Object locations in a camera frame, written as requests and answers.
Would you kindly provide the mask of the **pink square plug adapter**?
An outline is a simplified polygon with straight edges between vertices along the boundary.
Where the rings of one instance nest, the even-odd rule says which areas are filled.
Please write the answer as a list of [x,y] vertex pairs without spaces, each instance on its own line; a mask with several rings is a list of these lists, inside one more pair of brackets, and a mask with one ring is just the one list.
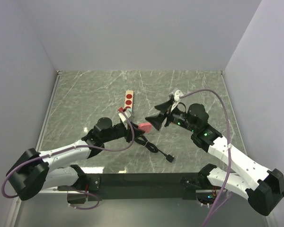
[[138,125],[138,129],[145,133],[149,133],[152,130],[152,125],[149,122],[140,123]]

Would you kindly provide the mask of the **beige power strip red sockets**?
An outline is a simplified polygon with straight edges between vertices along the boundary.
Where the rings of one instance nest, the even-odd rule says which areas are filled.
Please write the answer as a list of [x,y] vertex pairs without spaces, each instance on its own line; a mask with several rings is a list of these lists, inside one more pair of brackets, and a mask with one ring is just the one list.
[[127,90],[125,93],[124,109],[133,108],[133,91]]

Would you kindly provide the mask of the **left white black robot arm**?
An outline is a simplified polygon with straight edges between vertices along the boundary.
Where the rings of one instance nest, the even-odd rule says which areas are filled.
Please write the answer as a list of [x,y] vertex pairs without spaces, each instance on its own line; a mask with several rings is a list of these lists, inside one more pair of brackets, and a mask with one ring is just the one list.
[[95,157],[107,150],[106,142],[120,138],[125,138],[131,146],[144,133],[127,119],[113,125],[110,118],[102,117],[86,136],[70,145],[48,151],[26,150],[7,172],[4,183],[10,183],[16,196],[23,201],[52,187],[91,191],[92,181],[74,162]]

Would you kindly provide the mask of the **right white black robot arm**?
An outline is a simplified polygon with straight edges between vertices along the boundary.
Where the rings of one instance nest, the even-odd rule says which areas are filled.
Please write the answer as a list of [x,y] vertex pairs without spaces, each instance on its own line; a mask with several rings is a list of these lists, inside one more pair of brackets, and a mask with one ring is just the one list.
[[155,106],[157,115],[146,117],[156,130],[170,123],[192,132],[191,140],[199,148],[229,164],[233,173],[214,165],[207,165],[199,175],[198,183],[208,189],[212,185],[224,187],[244,199],[259,214],[268,216],[284,197],[284,175],[278,169],[270,170],[255,162],[208,123],[209,115],[202,104],[191,104],[187,111],[178,109],[172,100]]

